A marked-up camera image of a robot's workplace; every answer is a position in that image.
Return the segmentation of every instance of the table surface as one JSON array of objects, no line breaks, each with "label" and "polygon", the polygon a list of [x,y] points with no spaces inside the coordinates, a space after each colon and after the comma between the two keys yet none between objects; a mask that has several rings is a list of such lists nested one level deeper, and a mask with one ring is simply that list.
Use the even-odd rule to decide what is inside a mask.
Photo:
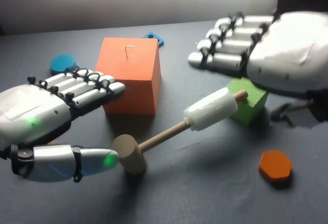
[{"label": "table surface", "polygon": [[[165,41],[159,49],[157,115],[107,119],[99,108],[75,120],[57,139],[109,147],[126,133],[142,142],[182,121],[186,107],[230,82],[229,77],[187,64],[214,23],[0,37],[0,91],[26,83],[27,76],[47,78],[51,59],[61,53],[73,54],[79,66],[94,69],[104,37],[142,37],[152,31]],[[18,178],[11,173],[10,161],[1,161],[1,223],[328,223],[328,127],[269,126],[267,113],[286,101],[270,94],[266,112],[250,128],[226,119],[201,132],[177,135],[145,153],[149,167],[141,178],[130,178],[117,166],[78,184],[46,184]],[[267,150],[281,150],[292,160],[289,188],[278,190],[259,174]]]}]

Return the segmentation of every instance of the blue round object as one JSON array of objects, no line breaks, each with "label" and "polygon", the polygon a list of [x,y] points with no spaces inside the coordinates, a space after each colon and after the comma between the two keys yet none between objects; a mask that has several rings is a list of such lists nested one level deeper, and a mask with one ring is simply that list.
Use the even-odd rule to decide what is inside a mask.
[{"label": "blue round object", "polygon": [[61,54],[55,57],[50,64],[51,72],[54,74],[65,73],[67,68],[76,68],[75,58],[70,54]]}]

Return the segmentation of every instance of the white backdrop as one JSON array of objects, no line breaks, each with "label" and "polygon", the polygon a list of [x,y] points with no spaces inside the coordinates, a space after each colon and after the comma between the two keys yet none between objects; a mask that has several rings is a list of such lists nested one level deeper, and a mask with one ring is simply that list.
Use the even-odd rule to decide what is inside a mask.
[{"label": "white backdrop", "polygon": [[268,14],[277,0],[0,0],[8,34],[206,21]]}]

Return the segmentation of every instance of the wooden mallet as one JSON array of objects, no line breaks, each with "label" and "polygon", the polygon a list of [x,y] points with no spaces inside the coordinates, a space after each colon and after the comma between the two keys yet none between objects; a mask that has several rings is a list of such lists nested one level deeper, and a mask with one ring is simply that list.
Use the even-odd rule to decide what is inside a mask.
[{"label": "wooden mallet", "polygon": [[190,128],[192,131],[203,130],[218,121],[237,112],[237,102],[247,98],[246,91],[231,94],[227,88],[222,88],[185,109],[184,121],[157,134],[138,145],[128,134],[117,137],[112,147],[119,155],[119,162],[130,174],[140,174],[147,168],[143,155],[146,151]]}]

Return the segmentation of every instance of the orange hexagonal block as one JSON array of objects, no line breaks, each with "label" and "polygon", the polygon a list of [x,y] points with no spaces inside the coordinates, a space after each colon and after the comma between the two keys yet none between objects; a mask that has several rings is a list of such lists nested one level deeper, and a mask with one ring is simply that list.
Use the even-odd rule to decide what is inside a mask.
[{"label": "orange hexagonal block", "polygon": [[282,182],[291,175],[292,161],[281,151],[266,151],[262,154],[258,170],[269,182]]}]

